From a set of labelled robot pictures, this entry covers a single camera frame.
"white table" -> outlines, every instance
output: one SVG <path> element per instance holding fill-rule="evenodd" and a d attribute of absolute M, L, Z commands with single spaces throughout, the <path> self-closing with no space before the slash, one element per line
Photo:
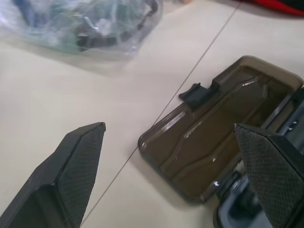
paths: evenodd
<path fill-rule="evenodd" d="M 195 0 L 166 14 L 124 64 L 0 43 L 0 214 L 66 133 L 105 122 L 83 228 L 213 227 L 217 200 L 186 203 L 142 160 L 137 140 L 180 104 L 177 93 L 208 87 L 242 55 L 303 76 L 303 26 L 246 3 Z"/>

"red object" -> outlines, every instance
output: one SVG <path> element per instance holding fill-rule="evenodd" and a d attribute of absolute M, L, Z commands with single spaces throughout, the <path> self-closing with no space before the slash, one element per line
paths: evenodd
<path fill-rule="evenodd" d="M 252 0 L 253 2 L 279 10 L 281 12 L 290 13 L 298 16 L 304 16 L 304 0 Z"/>

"transparent brown lid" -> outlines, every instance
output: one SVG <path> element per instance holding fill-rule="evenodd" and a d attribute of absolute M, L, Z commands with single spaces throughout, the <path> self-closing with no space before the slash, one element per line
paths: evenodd
<path fill-rule="evenodd" d="M 242 57 L 209 89 L 195 84 L 185 101 L 139 139 L 148 162 L 184 197 L 207 200 L 240 161 L 234 123 L 260 127 L 303 85 L 255 57 Z"/>

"clear plastic bag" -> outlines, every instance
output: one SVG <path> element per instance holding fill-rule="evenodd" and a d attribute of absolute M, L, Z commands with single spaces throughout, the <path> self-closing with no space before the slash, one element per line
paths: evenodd
<path fill-rule="evenodd" d="M 163 0 L 164 14 L 175 12 L 191 2 L 192 0 Z"/>
<path fill-rule="evenodd" d="M 79 53 L 136 53 L 162 0 L 1 0 L 0 23 L 36 44 Z"/>

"black clip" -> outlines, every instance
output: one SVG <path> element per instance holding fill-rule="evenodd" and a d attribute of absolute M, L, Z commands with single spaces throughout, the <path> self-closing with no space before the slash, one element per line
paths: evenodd
<path fill-rule="evenodd" d="M 192 111 L 197 110 L 209 100 L 219 89 L 219 86 L 211 85 L 209 89 L 200 86 L 200 83 L 193 84 L 190 90 L 179 95 L 179 98 L 187 103 Z"/>

